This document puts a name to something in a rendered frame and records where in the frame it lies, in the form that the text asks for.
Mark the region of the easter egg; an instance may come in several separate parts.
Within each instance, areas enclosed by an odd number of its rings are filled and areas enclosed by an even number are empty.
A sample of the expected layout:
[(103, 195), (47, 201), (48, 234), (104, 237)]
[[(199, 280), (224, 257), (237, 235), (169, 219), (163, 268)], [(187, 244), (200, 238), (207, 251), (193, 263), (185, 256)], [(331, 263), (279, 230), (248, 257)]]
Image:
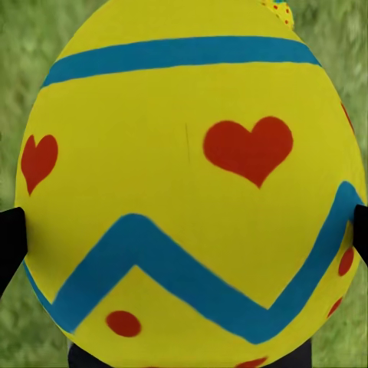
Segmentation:
[(17, 163), (43, 308), (113, 368), (261, 368), (359, 266), (359, 144), (258, 0), (107, 0), (35, 98)]
[(273, 11), (292, 31), (294, 16), (290, 5), (285, 0), (258, 0), (261, 4)]

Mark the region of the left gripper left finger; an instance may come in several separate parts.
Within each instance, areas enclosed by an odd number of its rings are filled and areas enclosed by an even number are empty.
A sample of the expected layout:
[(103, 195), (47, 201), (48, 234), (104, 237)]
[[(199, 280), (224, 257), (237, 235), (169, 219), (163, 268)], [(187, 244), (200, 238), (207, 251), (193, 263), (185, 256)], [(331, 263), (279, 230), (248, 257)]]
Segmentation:
[(0, 295), (27, 253), (24, 210), (17, 207), (0, 212)]

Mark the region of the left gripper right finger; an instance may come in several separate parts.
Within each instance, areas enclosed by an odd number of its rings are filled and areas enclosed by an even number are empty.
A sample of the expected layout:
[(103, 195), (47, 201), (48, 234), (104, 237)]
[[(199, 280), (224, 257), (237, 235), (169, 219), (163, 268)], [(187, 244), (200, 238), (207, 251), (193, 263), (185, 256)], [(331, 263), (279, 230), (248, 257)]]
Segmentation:
[(356, 205), (353, 245), (368, 265), (368, 206)]

